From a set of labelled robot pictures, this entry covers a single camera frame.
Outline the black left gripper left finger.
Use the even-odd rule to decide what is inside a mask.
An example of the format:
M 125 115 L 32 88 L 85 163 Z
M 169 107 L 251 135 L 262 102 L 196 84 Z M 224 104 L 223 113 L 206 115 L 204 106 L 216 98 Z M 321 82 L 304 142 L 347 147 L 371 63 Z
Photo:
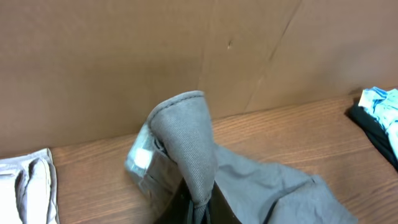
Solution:
M 155 224 L 193 224 L 194 207 L 190 191 L 184 179 Z

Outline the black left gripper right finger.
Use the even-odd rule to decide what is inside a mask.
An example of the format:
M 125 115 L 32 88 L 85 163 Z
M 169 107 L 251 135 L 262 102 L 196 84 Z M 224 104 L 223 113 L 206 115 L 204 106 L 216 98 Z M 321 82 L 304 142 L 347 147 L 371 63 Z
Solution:
M 241 224 L 216 182 L 206 205 L 205 224 Z

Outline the grey shorts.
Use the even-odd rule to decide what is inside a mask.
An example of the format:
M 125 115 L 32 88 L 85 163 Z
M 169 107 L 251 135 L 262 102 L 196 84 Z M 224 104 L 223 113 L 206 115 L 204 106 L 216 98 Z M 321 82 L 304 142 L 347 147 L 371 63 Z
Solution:
M 241 223 L 356 223 L 325 181 L 278 163 L 259 163 L 215 143 L 202 91 L 158 104 L 124 163 L 154 210 L 166 209 L 182 179 L 193 201 L 194 223 L 216 182 Z

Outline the folded beige shorts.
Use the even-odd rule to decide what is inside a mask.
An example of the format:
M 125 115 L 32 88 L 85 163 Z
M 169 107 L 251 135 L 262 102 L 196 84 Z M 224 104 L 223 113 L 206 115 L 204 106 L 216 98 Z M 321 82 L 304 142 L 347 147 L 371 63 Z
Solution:
M 1 159 L 1 223 L 60 223 L 50 149 Z

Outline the black garment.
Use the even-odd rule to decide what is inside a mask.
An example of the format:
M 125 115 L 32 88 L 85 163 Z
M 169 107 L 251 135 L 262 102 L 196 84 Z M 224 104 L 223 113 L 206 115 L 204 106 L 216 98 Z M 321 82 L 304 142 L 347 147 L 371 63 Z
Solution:
M 397 158 L 393 153 L 387 134 L 374 118 L 367 114 L 367 112 L 359 106 L 358 102 L 354 102 L 353 106 L 346 110 L 345 114 L 364 131 L 373 146 L 397 171 Z

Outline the light blue shirt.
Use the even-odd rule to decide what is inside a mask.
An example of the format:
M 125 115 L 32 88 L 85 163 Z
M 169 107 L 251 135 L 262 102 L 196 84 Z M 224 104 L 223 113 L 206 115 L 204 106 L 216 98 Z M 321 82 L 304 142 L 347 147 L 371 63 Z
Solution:
M 389 91 L 376 86 L 362 91 L 358 105 L 372 116 L 386 133 L 397 158 L 397 89 Z

